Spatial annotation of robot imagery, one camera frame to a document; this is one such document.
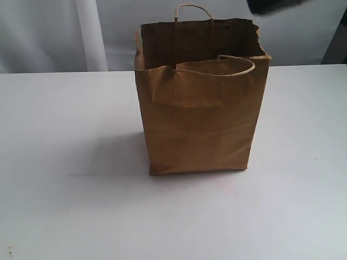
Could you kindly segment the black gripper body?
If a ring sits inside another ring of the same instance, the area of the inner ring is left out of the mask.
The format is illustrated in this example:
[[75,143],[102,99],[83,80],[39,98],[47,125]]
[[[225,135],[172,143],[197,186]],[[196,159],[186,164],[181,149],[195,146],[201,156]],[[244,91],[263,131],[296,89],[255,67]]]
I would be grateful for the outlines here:
[[253,15],[267,15],[303,4],[306,0],[247,0]]

